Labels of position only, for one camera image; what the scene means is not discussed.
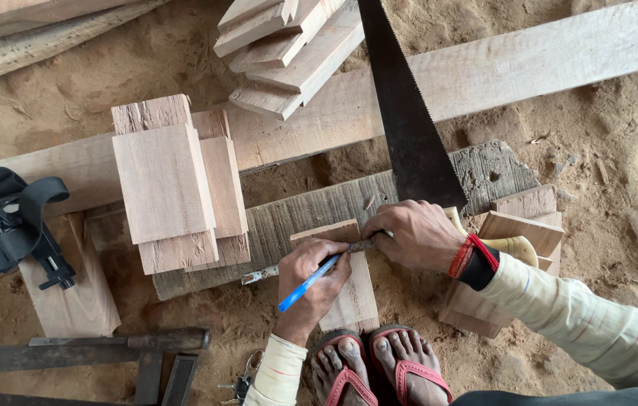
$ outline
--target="sawdust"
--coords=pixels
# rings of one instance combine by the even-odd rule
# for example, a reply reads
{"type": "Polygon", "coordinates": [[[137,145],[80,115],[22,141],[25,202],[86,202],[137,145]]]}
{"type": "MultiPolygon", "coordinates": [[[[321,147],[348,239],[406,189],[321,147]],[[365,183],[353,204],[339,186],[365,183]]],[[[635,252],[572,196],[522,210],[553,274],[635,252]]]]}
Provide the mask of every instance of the sawdust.
{"type": "MultiPolygon", "coordinates": [[[[0,159],[112,131],[111,106],[183,92],[192,109],[223,102],[244,82],[211,47],[230,1],[174,0],[50,60],[0,77],[0,159]]],[[[414,54],[474,41],[615,3],[608,0],[396,0],[387,9],[414,54]]],[[[368,65],[362,45],[340,71],[368,65]]],[[[565,212],[562,275],[638,307],[638,73],[537,97],[437,125],[455,150],[503,139],[542,183],[555,183],[565,212]],[[567,162],[575,155],[575,165],[567,162]]],[[[242,178],[247,206],[389,169],[383,139],[334,150],[242,178]]],[[[477,226],[479,220],[467,226],[477,226]]],[[[93,227],[123,324],[118,335],[208,326],[189,404],[217,404],[217,388],[243,372],[274,320],[277,280],[237,283],[161,303],[140,271],[125,218],[93,227]]],[[[418,329],[434,346],[455,394],[501,389],[552,395],[609,386],[515,321],[494,340],[437,322],[446,277],[420,274],[368,252],[380,320],[418,329]]],[[[0,277],[0,345],[43,332],[17,274],[0,277]]],[[[317,404],[308,368],[299,404],[317,404]]],[[[0,392],[132,401],[136,364],[0,374],[0,392]]]]}

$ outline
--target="saw blade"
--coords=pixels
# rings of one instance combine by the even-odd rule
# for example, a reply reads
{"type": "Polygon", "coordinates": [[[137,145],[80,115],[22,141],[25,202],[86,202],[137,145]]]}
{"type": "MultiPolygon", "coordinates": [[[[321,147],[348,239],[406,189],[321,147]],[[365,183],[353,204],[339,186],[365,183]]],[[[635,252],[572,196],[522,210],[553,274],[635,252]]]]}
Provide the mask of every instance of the saw blade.
{"type": "Polygon", "coordinates": [[[359,0],[399,200],[461,211],[467,197],[380,0],[359,0]]]}

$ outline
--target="red flip-flop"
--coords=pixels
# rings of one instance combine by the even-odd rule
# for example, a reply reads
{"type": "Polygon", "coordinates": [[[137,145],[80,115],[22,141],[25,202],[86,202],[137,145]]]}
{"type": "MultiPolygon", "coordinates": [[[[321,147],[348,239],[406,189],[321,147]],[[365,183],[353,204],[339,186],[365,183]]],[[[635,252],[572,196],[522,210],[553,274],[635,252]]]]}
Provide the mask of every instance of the red flip-flop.
{"type": "MultiPolygon", "coordinates": [[[[384,372],[384,367],[379,362],[377,355],[374,351],[374,341],[379,337],[387,337],[389,334],[396,332],[399,333],[401,331],[410,332],[412,329],[407,326],[402,326],[400,324],[388,324],[384,327],[378,328],[375,330],[372,335],[369,336],[369,354],[372,356],[372,362],[377,367],[377,370],[384,377],[389,379],[387,374],[384,372]]],[[[403,406],[407,406],[407,386],[406,386],[406,375],[408,373],[412,373],[415,375],[419,375],[425,378],[427,381],[434,382],[439,385],[445,392],[447,392],[447,400],[452,402],[452,392],[450,392],[450,388],[447,385],[447,382],[442,378],[440,374],[433,371],[432,369],[418,364],[411,360],[397,360],[397,366],[394,369],[394,379],[397,383],[397,398],[399,402],[402,403],[403,406]]]]}
{"type": "MultiPolygon", "coordinates": [[[[314,346],[314,356],[316,356],[319,351],[324,351],[324,347],[327,345],[334,345],[337,347],[337,350],[339,350],[339,341],[341,341],[344,337],[350,337],[357,342],[357,345],[360,346],[362,360],[366,364],[367,356],[365,355],[364,345],[362,345],[362,339],[356,332],[347,329],[335,330],[324,335],[324,337],[322,337],[322,339],[314,346]]],[[[331,386],[331,392],[329,392],[329,397],[326,400],[326,406],[336,406],[339,403],[339,397],[342,395],[344,385],[347,383],[352,385],[357,392],[359,392],[362,399],[364,399],[369,406],[378,406],[379,402],[377,401],[377,397],[372,393],[367,384],[362,381],[357,373],[349,369],[345,359],[342,357],[339,358],[342,359],[343,367],[331,386]]]]}

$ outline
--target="cut wood piece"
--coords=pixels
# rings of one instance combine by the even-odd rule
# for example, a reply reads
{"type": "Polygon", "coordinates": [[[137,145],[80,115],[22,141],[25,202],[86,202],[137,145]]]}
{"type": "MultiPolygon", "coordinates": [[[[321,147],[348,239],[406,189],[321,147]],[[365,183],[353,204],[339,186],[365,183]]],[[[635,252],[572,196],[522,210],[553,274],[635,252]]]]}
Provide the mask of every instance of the cut wood piece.
{"type": "MultiPolygon", "coordinates": [[[[450,152],[450,159],[460,173],[472,173],[472,179],[462,182],[469,208],[487,210],[495,198],[539,185],[531,169],[517,161],[512,149],[501,141],[450,152]],[[490,182],[490,172],[494,172],[498,180],[490,182]],[[483,181],[491,183],[492,187],[483,184],[483,181]]],[[[292,252],[289,236],[300,231],[350,218],[356,218],[361,227],[375,213],[373,209],[365,210],[372,196],[381,198],[382,203],[395,203],[398,200],[391,171],[247,209],[251,262],[215,268],[211,272],[171,271],[156,274],[153,284],[159,299],[167,300],[223,285],[241,279],[245,273],[278,264],[281,258],[292,252]]],[[[467,213],[477,215],[481,212],[467,213]]]]}
{"type": "Polygon", "coordinates": [[[0,37],[135,1],[3,0],[0,2],[0,37]]]}
{"type": "Polygon", "coordinates": [[[532,218],[557,210],[557,192],[552,184],[492,200],[492,209],[522,218],[532,218]]]}
{"type": "Polygon", "coordinates": [[[486,240],[518,237],[522,235],[530,241],[540,256],[550,256],[562,240],[565,231],[561,227],[549,226],[522,217],[490,211],[477,235],[486,240]]]}
{"type": "MultiPolygon", "coordinates": [[[[292,247],[309,238],[323,238],[339,243],[354,243],[361,239],[356,219],[346,220],[329,226],[291,235],[292,247]]],[[[379,313],[374,298],[369,266],[364,252],[351,254],[351,276],[344,283],[342,291],[334,300],[329,312],[319,321],[323,332],[336,329],[351,329],[360,334],[370,333],[379,328],[379,313]]]]}
{"type": "Polygon", "coordinates": [[[342,5],[292,62],[282,69],[249,71],[246,77],[279,88],[306,94],[332,76],[360,42],[364,40],[362,17],[354,1],[342,5]]]}
{"type": "Polygon", "coordinates": [[[229,68],[234,72],[242,72],[288,66],[302,47],[312,41],[324,23],[344,1],[322,0],[316,2],[299,26],[287,24],[286,28],[279,30],[275,35],[251,43],[234,58],[229,68]]]}
{"type": "MultiPolygon", "coordinates": [[[[145,0],[1,37],[0,75],[58,55],[168,1],[145,0]]],[[[80,5],[83,2],[71,3],[80,5]]]]}
{"type": "Polygon", "coordinates": [[[284,0],[234,0],[219,21],[219,32],[227,32],[232,26],[283,2],[284,0]]]}
{"type": "Polygon", "coordinates": [[[234,90],[229,100],[241,108],[286,120],[302,102],[302,95],[266,83],[249,82],[234,90]]]}
{"type": "Polygon", "coordinates": [[[108,288],[106,275],[98,258],[89,230],[84,227],[82,213],[45,220],[67,263],[76,276],[73,287],[62,290],[52,286],[38,288],[47,281],[46,272],[33,256],[25,258],[18,268],[46,337],[105,337],[121,324],[118,310],[108,288]]]}
{"type": "Polygon", "coordinates": [[[259,38],[266,37],[270,33],[283,28],[289,19],[289,13],[292,10],[291,7],[291,3],[282,2],[243,23],[231,27],[227,32],[219,36],[219,39],[214,45],[214,52],[221,58],[244,45],[248,45],[259,38]]]}
{"type": "MultiPolygon", "coordinates": [[[[135,133],[165,126],[191,125],[188,111],[188,97],[174,95],[118,106],[111,109],[114,126],[118,135],[135,133]]],[[[198,151],[192,151],[194,160],[202,160],[198,151]]],[[[204,182],[202,191],[208,196],[208,187],[204,182]]],[[[211,198],[206,199],[206,209],[211,210],[214,219],[211,198]]],[[[143,262],[143,272],[152,274],[168,270],[180,270],[184,267],[207,264],[219,260],[214,228],[200,233],[180,235],[165,240],[151,241],[138,245],[143,262]]]]}
{"type": "Polygon", "coordinates": [[[206,207],[211,196],[206,194],[203,152],[192,126],[116,135],[113,149],[134,244],[215,226],[214,213],[206,207]]]}

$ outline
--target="sandal strap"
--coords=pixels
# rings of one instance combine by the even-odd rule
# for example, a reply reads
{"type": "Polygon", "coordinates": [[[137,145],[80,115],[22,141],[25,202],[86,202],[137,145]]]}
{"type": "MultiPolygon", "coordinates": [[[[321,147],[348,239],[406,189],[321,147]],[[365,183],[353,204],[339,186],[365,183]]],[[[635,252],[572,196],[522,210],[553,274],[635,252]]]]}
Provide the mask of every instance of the sandal strap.
{"type": "Polygon", "coordinates": [[[447,385],[447,382],[445,382],[440,374],[414,361],[402,360],[397,362],[397,366],[394,369],[394,378],[396,379],[395,382],[397,383],[397,398],[399,399],[399,402],[403,404],[403,406],[407,405],[408,392],[406,386],[406,375],[408,373],[421,376],[427,381],[434,382],[439,385],[443,390],[445,390],[445,392],[447,392],[447,401],[452,403],[452,392],[450,392],[450,388],[447,385]]]}
{"type": "Polygon", "coordinates": [[[329,392],[329,396],[326,399],[326,406],[336,406],[339,403],[339,397],[342,395],[344,385],[347,383],[359,392],[362,399],[364,399],[369,406],[378,406],[379,402],[377,401],[377,397],[369,390],[369,387],[367,387],[367,384],[362,381],[359,375],[346,366],[346,363],[342,371],[336,376],[334,384],[331,386],[331,392],[329,392]]]}

